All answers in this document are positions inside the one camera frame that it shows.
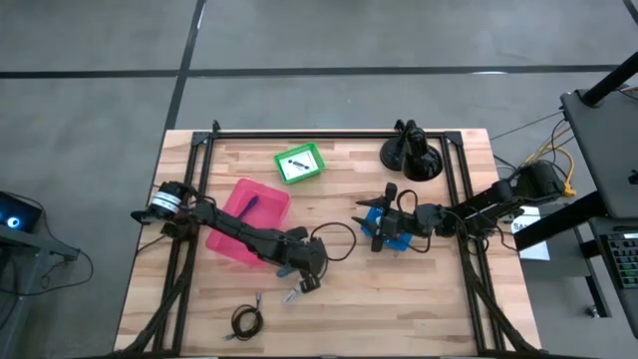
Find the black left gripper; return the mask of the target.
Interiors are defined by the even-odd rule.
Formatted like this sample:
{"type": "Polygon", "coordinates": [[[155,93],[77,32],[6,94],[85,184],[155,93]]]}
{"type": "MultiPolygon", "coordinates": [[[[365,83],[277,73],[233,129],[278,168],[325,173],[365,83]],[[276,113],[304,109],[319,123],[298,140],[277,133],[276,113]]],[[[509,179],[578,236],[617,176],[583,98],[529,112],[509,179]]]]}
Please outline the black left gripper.
{"type": "Polygon", "coordinates": [[[328,266],[328,259],[323,241],[318,237],[311,237],[308,241],[308,230],[295,227],[285,231],[283,237],[286,244],[284,250],[285,263],[276,271],[279,278],[298,271],[301,280],[298,289],[302,293],[309,293],[321,287],[321,278],[328,266]]]}

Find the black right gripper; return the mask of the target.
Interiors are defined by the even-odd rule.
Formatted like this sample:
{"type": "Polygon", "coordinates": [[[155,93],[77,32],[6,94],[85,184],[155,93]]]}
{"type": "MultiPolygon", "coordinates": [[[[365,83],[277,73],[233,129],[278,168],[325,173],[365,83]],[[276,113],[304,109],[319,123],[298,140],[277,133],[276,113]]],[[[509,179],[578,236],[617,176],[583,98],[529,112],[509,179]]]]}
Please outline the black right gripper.
{"type": "Polygon", "coordinates": [[[352,217],[352,220],[359,223],[370,234],[372,234],[372,242],[379,241],[380,246],[382,246],[382,243],[381,243],[382,234],[388,234],[388,235],[397,234],[397,226],[398,226],[399,220],[392,213],[392,210],[391,210],[391,203],[396,199],[397,190],[398,190],[397,186],[394,183],[388,182],[386,184],[385,192],[383,195],[376,198],[362,199],[357,201],[358,205],[376,207],[376,208],[381,208],[383,210],[381,223],[379,225],[375,221],[369,221],[365,218],[352,217]]]}

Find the pink translucent plastic bin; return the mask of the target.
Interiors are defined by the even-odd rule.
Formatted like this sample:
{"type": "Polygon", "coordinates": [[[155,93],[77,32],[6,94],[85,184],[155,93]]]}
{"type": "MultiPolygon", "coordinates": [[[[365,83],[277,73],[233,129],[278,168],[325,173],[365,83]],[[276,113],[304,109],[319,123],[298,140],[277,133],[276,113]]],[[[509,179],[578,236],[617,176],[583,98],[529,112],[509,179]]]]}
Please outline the pink translucent plastic bin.
{"type": "MultiPolygon", "coordinates": [[[[290,195],[287,192],[251,179],[240,179],[222,210],[256,228],[272,229],[280,227],[289,205],[290,195]]],[[[205,246],[217,254],[249,267],[266,265],[244,244],[216,230],[210,233],[205,246]]]]}

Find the blue plastic mesh basket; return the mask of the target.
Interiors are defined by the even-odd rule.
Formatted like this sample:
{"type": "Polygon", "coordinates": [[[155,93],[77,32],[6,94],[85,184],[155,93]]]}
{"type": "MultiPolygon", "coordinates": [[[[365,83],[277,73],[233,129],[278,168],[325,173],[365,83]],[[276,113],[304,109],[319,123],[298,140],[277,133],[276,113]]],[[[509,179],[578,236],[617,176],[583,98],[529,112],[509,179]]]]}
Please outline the blue plastic mesh basket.
{"type": "MultiPolygon", "coordinates": [[[[371,207],[365,216],[365,222],[368,224],[381,223],[383,210],[380,207],[371,207]]],[[[388,247],[395,251],[406,251],[408,245],[411,243],[412,235],[409,233],[401,233],[396,235],[382,234],[382,246],[379,241],[371,243],[371,250],[373,252],[380,251],[383,247],[388,247]]]]}

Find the black desk lamp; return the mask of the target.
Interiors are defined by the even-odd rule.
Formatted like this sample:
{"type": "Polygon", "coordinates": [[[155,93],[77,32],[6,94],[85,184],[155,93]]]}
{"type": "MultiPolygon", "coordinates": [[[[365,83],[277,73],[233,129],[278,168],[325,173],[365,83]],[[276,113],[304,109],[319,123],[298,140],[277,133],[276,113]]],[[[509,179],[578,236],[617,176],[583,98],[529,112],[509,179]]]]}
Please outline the black desk lamp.
{"type": "Polygon", "coordinates": [[[397,120],[395,130],[399,133],[382,145],[380,160],[389,170],[402,172],[408,180],[427,181],[437,177],[443,170],[441,153],[428,144],[425,131],[414,120],[397,120]]]}

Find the green plastic mesh basket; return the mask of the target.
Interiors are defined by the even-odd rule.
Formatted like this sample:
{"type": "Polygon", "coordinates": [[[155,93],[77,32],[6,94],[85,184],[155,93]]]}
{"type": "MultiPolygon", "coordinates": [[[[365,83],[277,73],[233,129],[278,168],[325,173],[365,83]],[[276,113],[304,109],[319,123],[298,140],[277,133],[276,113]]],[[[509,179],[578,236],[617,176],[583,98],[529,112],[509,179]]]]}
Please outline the green plastic mesh basket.
{"type": "Polygon", "coordinates": [[[279,175],[281,177],[281,180],[285,184],[293,184],[293,183],[300,182],[302,180],[309,179],[309,178],[314,177],[314,176],[318,176],[326,168],[326,165],[325,165],[325,163],[323,161],[323,158],[321,157],[321,155],[319,153],[318,147],[314,143],[306,143],[306,144],[303,144],[303,145],[298,146],[296,148],[293,148],[291,150],[279,153],[279,154],[275,155],[273,157],[273,159],[274,159],[274,163],[276,165],[276,168],[278,170],[278,173],[279,173],[279,175]],[[290,156],[293,156],[293,155],[297,155],[297,154],[300,154],[300,153],[304,153],[304,152],[310,152],[313,155],[313,157],[314,157],[314,159],[315,159],[315,161],[317,163],[318,169],[316,171],[311,172],[310,174],[303,175],[301,177],[297,177],[297,178],[292,179],[292,180],[286,179],[284,177],[284,174],[283,174],[282,168],[281,168],[281,166],[279,164],[279,161],[284,159],[284,158],[287,158],[287,157],[290,157],[290,156]]]}

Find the white paper sheet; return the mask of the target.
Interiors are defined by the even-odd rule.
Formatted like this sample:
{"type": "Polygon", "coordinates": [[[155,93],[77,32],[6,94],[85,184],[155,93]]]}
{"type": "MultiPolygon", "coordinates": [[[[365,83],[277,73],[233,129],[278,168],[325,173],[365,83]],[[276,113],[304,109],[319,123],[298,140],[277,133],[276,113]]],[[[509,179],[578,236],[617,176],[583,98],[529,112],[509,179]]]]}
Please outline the white paper sheet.
{"type": "MultiPolygon", "coordinates": [[[[517,214],[511,222],[510,229],[512,233],[517,233],[541,219],[540,212],[537,207],[522,206],[520,209],[522,210],[522,214],[517,214]]],[[[527,249],[519,250],[518,255],[520,259],[526,260],[550,260],[549,251],[545,241],[535,244],[527,249]]]]}

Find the black desk support beam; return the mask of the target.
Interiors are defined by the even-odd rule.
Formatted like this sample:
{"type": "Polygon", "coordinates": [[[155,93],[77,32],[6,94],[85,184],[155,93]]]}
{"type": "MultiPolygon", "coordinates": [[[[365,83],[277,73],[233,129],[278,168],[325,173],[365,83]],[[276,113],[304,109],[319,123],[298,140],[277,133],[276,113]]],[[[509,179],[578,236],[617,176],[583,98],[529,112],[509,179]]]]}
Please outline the black desk support beam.
{"type": "Polygon", "coordinates": [[[513,235],[514,243],[518,250],[525,250],[590,218],[608,214],[602,197],[595,191],[518,231],[513,235]]]}

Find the grey side desk top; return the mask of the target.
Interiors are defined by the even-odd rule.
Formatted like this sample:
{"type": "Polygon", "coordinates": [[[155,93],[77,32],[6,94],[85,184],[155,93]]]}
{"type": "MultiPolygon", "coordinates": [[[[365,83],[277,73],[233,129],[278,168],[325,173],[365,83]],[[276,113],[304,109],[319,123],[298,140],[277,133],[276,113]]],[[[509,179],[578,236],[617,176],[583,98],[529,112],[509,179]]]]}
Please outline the grey side desk top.
{"type": "Polygon", "coordinates": [[[638,218],[638,101],[618,92],[598,107],[576,93],[560,101],[608,213],[638,218]]]}

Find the black keyboard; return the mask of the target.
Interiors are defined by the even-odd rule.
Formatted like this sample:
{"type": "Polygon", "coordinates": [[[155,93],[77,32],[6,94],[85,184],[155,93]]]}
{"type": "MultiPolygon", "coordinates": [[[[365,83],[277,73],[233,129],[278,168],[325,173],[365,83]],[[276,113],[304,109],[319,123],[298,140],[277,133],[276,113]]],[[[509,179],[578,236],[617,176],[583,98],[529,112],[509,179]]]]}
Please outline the black keyboard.
{"type": "Polygon", "coordinates": [[[606,239],[606,248],[612,274],[620,287],[638,288],[638,232],[611,234],[606,239]]]}

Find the black slanted pole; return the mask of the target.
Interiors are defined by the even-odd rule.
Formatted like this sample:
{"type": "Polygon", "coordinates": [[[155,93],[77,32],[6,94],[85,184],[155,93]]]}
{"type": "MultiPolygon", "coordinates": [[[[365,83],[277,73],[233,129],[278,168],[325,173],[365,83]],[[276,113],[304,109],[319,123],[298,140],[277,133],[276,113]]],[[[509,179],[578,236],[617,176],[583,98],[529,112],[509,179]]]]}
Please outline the black slanted pole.
{"type": "Polygon", "coordinates": [[[591,89],[579,95],[580,101],[588,107],[597,107],[610,93],[638,73],[638,51],[610,72],[591,89]]]}

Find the grey side stand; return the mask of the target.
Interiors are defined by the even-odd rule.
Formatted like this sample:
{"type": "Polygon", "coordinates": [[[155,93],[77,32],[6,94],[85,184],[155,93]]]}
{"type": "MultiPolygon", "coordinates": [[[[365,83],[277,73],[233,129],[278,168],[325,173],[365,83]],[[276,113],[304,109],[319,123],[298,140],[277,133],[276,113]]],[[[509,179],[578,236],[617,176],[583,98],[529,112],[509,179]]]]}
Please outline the grey side stand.
{"type": "Polygon", "coordinates": [[[61,243],[48,233],[27,233],[0,225],[0,284],[4,279],[16,287],[0,290],[8,296],[8,310],[0,309],[0,359],[15,359],[25,322],[37,295],[36,288],[49,257],[76,260],[79,249],[61,243]]]}

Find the black device with blue light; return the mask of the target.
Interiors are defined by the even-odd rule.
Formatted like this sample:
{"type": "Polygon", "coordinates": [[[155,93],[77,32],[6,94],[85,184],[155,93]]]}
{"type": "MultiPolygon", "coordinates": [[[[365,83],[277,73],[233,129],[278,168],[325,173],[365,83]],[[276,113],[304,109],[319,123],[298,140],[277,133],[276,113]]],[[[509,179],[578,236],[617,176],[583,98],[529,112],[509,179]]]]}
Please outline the black device with blue light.
{"type": "Polygon", "coordinates": [[[32,233],[41,214],[39,207],[0,192],[0,225],[32,233]]]}

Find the black aluminium table frame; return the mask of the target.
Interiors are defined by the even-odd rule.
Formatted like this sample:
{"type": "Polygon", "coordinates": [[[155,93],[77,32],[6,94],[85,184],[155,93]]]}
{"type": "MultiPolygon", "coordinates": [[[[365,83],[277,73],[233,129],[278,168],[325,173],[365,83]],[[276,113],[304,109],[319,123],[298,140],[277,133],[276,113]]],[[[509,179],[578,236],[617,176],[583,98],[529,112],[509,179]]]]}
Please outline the black aluminium table frame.
{"type": "Polygon", "coordinates": [[[193,280],[168,314],[163,344],[150,344],[141,358],[464,357],[492,346],[495,332],[484,305],[468,299],[454,239],[435,238],[426,254],[374,253],[352,220],[364,212],[357,201],[378,196],[387,182],[411,187],[380,162],[388,137],[382,130],[223,131],[206,154],[191,148],[192,132],[168,132],[155,182],[181,180],[194,164],[194,183],[218,203],[240,179],[285,188],[284,227],[317,231],[340,261],[318,290],[286,302],[292,278],[199,244],[193,280]],[[325,172],[285,186],[273,157],[310,142],[325,172]]]}

